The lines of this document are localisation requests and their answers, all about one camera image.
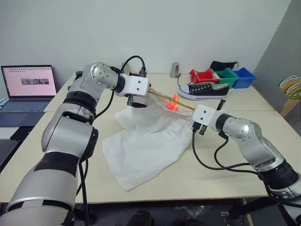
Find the white cloth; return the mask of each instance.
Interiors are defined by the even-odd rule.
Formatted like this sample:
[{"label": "white cloth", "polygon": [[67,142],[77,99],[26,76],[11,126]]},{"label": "white cloth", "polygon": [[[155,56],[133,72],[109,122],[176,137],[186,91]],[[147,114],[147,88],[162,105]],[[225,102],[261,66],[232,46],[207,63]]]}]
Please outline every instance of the white cloth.
[{"label": "white cloth", "polygon": [[167,110],[153,95],[146,108],[127,108],[115,115],[125,130],[103,141],[108,165],[125,191],[154,178],[177,161],[192,138],[191,116]]}]

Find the gray wall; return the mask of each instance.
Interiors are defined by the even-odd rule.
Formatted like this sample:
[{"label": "gray wall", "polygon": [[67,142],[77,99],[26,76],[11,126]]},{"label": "gray wall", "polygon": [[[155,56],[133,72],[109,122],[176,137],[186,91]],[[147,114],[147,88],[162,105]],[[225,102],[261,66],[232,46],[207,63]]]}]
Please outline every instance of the gray wall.
[{"label": "gray wall", "polygon": [[[301,76],[301,0],[291,1],[254,74],[255,87],[279,110],[288,98],[278,84],[288,76]],[[285,119],[301,135],[301,104]]]},{"label": "gray wall", "polygon": [[151,73],[169,73],[174,61],[182,73],[204,70],[212,60],[238,60],[253,71],[289,3],[0,0],[0,65],[51,64],[59,86],[88,63],[120,67],[132,54]]}]

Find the silver robotic arm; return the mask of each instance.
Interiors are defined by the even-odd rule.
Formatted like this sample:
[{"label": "silver robotic arm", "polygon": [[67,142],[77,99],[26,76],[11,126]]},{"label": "silver robotic arm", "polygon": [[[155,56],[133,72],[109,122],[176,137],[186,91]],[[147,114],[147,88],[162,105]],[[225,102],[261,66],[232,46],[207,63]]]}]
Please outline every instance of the silver robotic arm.
[{"label": "silver robotic arm", "polygon": [[284,203],[283,207],[296,225],[301,224],[301,176],[273,144],[262,136],[258,124],[204,105],[196,107],[192,118],[197,128],[209,126],[216,132],[228,134],[238,144],[244,158],[258,172],[267,186],[267,192],[278,203]]},{"label": "silver robotic arm", "polygon": [[144,77],[118,75],[104,63],[86,66],[44,130],[45,155],[23,178],[0,225],[62,225],[74,208],[77,166],[92,156],[98,138],[92,123],[102,92],[145,97],[148,88]]}]

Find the blue bin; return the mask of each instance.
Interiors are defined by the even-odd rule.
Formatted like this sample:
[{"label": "blue bin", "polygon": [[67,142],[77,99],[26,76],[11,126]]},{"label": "blue bin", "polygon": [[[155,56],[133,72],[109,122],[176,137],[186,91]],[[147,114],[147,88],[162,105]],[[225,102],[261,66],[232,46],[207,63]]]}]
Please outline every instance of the blue bin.
[{"label": "blue bin", "polygon": [[239,69],[238,71],[234,71],[238,76],[238,80],[234,83],[233,88],[235,89],[244,89],[249,88],[254,79],[257,79],[255,75],[249,72],[245,67]]}]

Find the sneaker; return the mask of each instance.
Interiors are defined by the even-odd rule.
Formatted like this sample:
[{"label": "sneaker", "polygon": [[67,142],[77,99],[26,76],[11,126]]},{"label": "sneaker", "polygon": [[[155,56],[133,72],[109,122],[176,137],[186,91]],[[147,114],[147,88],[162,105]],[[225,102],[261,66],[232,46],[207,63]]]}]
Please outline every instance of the sneaker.
[{"label": "sneaker", "polygon": [[201,82],[178,88],[178,94],[190,100],[221,99],[226,97],[228,91],[228,83],[215,84],[213,82]]}]

